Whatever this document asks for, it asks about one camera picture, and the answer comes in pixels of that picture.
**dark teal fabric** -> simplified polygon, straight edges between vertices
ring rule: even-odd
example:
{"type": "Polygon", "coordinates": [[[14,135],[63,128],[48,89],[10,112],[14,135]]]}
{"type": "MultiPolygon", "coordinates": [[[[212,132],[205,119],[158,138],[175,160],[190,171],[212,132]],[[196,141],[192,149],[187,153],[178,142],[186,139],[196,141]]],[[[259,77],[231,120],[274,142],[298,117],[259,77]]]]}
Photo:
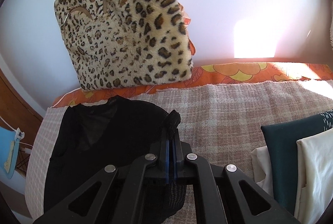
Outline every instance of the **dark teal fabric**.
{"type": "Polygon", "coordinates": [[[297,192],[297,144],[333,127],[333,111],[297,121],[262,126],[272,165],[274,199],[294,214],[297,192]]]}

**bed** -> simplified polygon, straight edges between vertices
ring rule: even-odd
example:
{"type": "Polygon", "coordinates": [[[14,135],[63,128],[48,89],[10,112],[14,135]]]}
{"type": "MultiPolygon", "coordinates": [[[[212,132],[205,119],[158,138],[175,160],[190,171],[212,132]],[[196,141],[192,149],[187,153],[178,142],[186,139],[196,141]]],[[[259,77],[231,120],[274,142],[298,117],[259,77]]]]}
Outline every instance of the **bed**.
{"type": "MultiPolygon", "coordinates": [[[[253,178],[250,152],[265,146],[260,125],[311,116],[333,108],[333,73],[326,65],[232,63],[195,67],[192,78],[167,85],[83,92],[54,101],[31,153],[26,202],[33,219],[43,214],[43,196],[62,116],[69,106],[103,104],[112,96],[152,102],[181,115],[180,138],[212,164],[235,164],[253,178]]],[[[185,205],[165,223],[196,223],[191,187],[185,205]]]]}

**orange fabric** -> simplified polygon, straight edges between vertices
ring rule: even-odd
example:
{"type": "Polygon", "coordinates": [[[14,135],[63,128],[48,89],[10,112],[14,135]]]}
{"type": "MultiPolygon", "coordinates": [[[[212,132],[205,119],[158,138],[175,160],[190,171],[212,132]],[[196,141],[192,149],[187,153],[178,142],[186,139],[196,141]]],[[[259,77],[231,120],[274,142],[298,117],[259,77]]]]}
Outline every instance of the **orange fabric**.
{"type": "Polygon", "coordinates": [[[80,103],[93,103],[100,100],[120,95],[125,98],[142,93],[153,94],[157,90],[167,88],[192,88],[206,84],[237,84],[259,83],[271,81],[296,81],[296,80],[333,80],[333,73],[327,65],[303,63],[230,63],[194,67],[192,77],[184,82],[154,86],[137,86],[133,88],[108,89],[99,91],[82,91],[81,89],[69,93],[57,103],[55,107],[73,106],[80,103]]]}
{"type": "MultiPolygon", "coordinates": [[[[180,10],[181,10],[181,14],[183,15],[183,18],[184,18],[185,26],[187,28],[187,26],[191,23],[191,18],[184,11],[184,6],[180,3],[178,3],[178,4],[179,4],[180,10]]],[[[195,55],[195,47],[190,39],[189,39],[189,48],[191,49],[191,55],[195,55]]]]}

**metal screw head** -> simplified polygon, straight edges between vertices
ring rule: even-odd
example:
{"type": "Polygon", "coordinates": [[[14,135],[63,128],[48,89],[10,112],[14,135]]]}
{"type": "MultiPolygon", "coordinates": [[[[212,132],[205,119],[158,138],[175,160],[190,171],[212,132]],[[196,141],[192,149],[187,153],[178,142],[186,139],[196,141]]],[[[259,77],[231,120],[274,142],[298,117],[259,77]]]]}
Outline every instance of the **metal screw head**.
{"type": "Polygon", "coordinates": [[[116,170],[116,167],[114,165],[107,165],[104,170],[107,172],[107,173],[111,173],[111,172],[114,172],[116,170]]]}
{"type": "Polygon", "coordinates": [[[237,167],[233,164],[227,165],[227,171],[235,172],[237,170],[237,167]]]}
{"type": "Polygon", "coordinates": [[[196,154],[188,154],[186,155],[186,157],[189,159],[189,160],[195,160],[198,158],[198,156],[196,154]]]}
{"type": "Polygon", "coordinates": [[[144,157],[146,160],[154,160],[156,158],[155,154],[146,154],[144,157]]]}

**pillowcase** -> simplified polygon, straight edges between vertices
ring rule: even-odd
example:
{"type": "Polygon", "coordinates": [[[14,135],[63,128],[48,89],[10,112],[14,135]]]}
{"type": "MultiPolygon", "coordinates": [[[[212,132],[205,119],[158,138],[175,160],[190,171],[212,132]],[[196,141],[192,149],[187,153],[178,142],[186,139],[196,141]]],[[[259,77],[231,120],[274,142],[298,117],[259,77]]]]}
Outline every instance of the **pillowcase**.
{"type": "Polygon", "coordinates": [[[177,0],[56,0],[54,10],[85,91],[192,75],[195,50],[177,0]]]}
{"type": "Polygon", "coordinates": [[[274,199],[294,214],[297,193],[296,141],[333,127],[333,111],[287,123],[262,126],[269,151],[274,199]]]}

